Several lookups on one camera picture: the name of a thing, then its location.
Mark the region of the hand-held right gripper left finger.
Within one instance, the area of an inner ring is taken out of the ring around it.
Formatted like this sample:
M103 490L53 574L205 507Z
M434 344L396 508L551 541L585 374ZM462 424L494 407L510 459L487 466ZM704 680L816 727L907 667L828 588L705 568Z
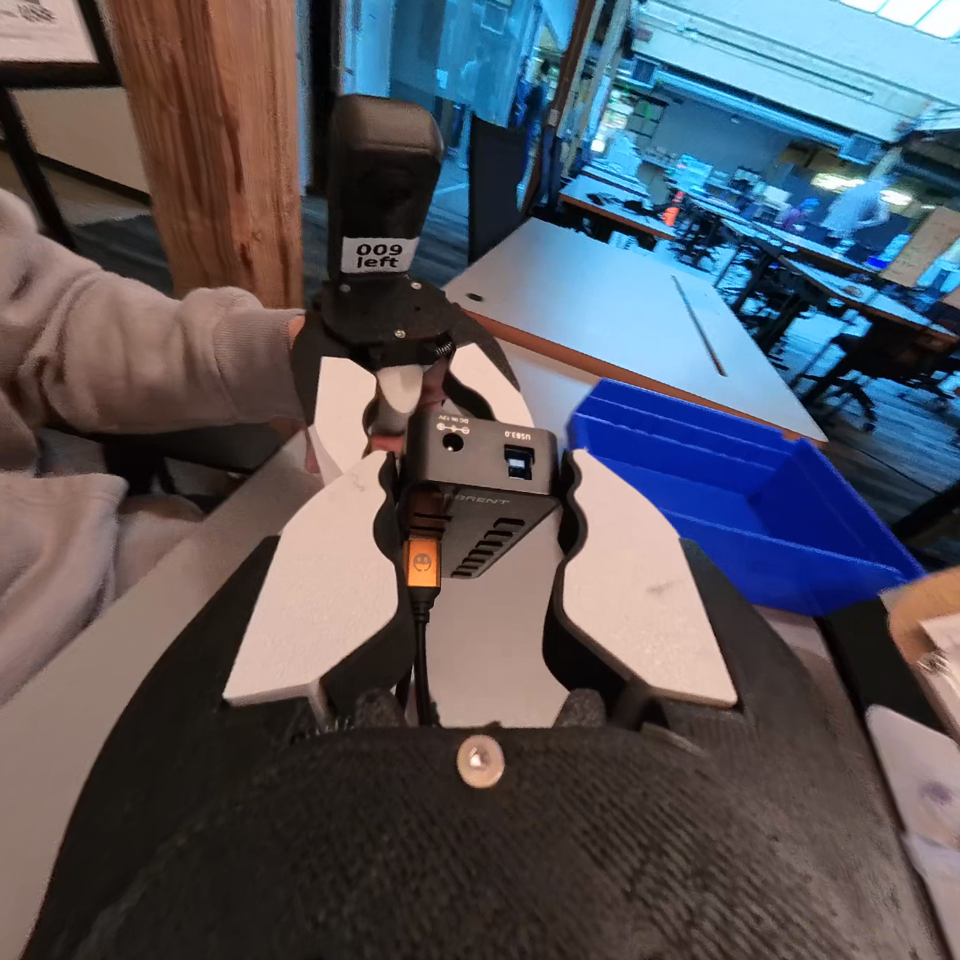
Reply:
M305 699L352 710L410 674L396 463L370 453L283 528L223 689L232 707Z

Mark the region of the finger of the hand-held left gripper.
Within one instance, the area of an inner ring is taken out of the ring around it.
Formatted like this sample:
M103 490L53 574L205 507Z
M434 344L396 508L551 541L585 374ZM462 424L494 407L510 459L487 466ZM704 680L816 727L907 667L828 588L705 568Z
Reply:
M533 415L498 341L458 345L442 388L462 413L517 429L535 427Z
M323 357L319 363L313 421L306 428L305 465L330 485L373 451L391 450L391 440L372 437L364 426L377 399L378 380L352 360Z

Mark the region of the glossy black USB hub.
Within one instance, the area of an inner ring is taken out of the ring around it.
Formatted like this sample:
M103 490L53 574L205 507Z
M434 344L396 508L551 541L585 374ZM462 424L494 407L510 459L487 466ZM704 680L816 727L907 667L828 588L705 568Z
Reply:
M558 475L545 429L416 414L401 458L401 530L438 543L443 579L477 579L557 510Z

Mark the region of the black cable orange plug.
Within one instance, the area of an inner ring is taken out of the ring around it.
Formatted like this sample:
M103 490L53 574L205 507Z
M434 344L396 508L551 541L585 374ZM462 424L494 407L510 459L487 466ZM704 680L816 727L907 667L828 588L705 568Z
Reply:
M398 482L398 522L402 534L402 571L414 625L412 685L416 720L438 727L439 714L429 683L427 631L441 593L443 541L452 523L450 499L436 485Z

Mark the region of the blue plastic bin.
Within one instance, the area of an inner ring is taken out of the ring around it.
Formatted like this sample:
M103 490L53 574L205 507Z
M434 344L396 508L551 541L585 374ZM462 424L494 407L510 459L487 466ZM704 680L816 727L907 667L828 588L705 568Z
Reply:
M751 603L818 618L925 571L805 438L601 380L567 425Z

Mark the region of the person's left forearm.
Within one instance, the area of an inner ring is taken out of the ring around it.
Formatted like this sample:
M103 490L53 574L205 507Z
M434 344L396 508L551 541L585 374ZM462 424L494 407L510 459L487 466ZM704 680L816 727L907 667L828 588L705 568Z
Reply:
M2 191L2 470L27 471L37 430L154 434L304 417L297 312L233 287L174 299L40 234Z

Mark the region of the grey desk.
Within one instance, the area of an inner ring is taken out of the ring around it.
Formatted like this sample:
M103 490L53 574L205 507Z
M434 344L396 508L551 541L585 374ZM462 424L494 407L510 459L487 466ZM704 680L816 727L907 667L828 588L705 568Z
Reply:
M2 958L19 958L66 826L120 714L176 637L267 536L318 491L289 440L1 712ZM549 517L474 583L443 587L429 627L440 720L544 727L565 690L546 668L543 605L560 558Z

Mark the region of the person's left hand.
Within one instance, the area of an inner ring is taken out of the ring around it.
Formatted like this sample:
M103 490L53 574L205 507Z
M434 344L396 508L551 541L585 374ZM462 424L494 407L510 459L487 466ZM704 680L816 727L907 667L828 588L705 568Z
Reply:
M416 414L435 414L443 410L447 401L445 380L448 371L448 359L439 359L431 366L424 368Z

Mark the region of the black partition panel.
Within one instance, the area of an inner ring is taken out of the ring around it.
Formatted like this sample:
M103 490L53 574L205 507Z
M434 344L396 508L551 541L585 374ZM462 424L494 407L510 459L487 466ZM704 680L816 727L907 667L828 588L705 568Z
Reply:
M522 222L518 189L527 161L524 133L472 119L467 156L467 264L498 246Z

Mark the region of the wooden top work table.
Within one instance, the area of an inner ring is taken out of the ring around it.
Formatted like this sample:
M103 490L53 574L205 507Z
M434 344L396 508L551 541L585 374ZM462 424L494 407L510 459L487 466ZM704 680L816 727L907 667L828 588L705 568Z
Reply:
M676 229L648 212L641 198L589 176L579 175L570 180L559 191L558 199L591 219L609 225L612 233L653 243L678 238Z

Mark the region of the black framed white board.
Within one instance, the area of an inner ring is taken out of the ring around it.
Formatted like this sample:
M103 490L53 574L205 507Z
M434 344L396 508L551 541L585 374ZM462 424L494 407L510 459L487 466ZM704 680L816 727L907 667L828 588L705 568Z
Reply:
M149 193L124 88L14 90L12 94L38 154Z

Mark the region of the white blister packet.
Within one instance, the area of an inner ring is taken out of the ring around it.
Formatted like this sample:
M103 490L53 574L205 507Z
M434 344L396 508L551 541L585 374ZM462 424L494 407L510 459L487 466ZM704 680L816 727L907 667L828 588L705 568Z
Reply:
M958 918L959 750L954 740L872 705L866 723L912 865L938 909Z

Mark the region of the black framed notice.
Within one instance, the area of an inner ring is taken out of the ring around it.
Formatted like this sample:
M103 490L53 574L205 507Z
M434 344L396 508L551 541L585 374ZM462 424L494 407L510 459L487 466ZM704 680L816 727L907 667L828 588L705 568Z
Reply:
M3 1L1 84L14 90L116 88L105 2Z

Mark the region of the tan sign board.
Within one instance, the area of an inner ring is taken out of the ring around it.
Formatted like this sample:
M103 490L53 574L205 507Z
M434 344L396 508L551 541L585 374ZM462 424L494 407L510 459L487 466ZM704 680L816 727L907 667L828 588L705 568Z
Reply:
M880 272L879 279L915 288L922 275L947 254L958 239L959 212L942 206L934 208L893 261Z

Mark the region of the wooden post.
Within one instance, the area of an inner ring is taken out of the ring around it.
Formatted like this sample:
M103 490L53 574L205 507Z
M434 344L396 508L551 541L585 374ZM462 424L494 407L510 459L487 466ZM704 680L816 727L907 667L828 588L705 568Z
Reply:
M301 306L295 2L106 5L176 293Z

